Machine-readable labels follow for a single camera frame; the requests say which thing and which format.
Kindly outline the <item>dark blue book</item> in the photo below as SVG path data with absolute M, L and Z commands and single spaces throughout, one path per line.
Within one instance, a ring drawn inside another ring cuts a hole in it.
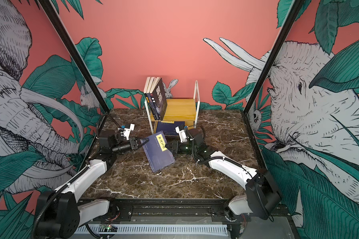
M 143 145 L 143 149 L 153 172 L 160 171 L 175 162 L 172 152 L 166 148 L 167 140 L 162 131 L 147 139 L 149 141 Z
M 156 122 L 155 132 L 162 131 L 165 136 L 178 136 L 176 127 L 185 125 L 184 121 L 158 121 Z

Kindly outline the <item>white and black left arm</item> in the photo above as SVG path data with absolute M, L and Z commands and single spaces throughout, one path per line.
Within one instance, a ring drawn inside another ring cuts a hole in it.
M 42 193 L 36 204 L 32 239 L 68 239 L 92 219 L 108 213 L 110 201 L 96 199 L 79 205 L 84 192 L 114 164 L 117 155 L 138 150 L 148 138 L 130 137 L 131 130 L 105 130 L 98 136 L 99 148 L 93 159 L 70 180 L 54 191 Z

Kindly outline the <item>dark book with portrait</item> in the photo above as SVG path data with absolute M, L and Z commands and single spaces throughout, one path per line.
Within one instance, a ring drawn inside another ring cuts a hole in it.
M 160 120 L 161 118 L 160 118 L 160 115 L 159 115 L 159 113 L 158 113 L 156 101 L 155 101 L 155 99 L 154 99 L 153 92 L 152 92 L 152 87 L 153 87 L 153 84 L 154 84 L 154 82 L 155 82 L 155 79 L 154 79 L 154 81 L 153 81 L 153 83 L 152 83 L 152 86 L 151 86 L 151 88 L 150 88 L 150 95 L 151 95 L 152 102 L 153 102 L 153 104 L 154 104 L 154 110 L 155 110 L 155 113 L 156 113 L 156 116 L 157 116 L 157 119 L 156 119 L 156 120 Z

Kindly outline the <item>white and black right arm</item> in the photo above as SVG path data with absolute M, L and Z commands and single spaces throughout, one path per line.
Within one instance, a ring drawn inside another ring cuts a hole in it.
M 245 166 L 207 145 L 203 128 L 189 129 L 181 125 L 176 127 L 176 133 L 179 140 L 166 144 L 166 148 L 174 155 L 191 155 L 196 164 L 223 173 L 245 190 L 243 195 L 225 202 L 223 213 L 227 220 L 235 221 L 243 214 L 273 220 L 271 213 L 282 200 L 282 193 L 267 169 Z

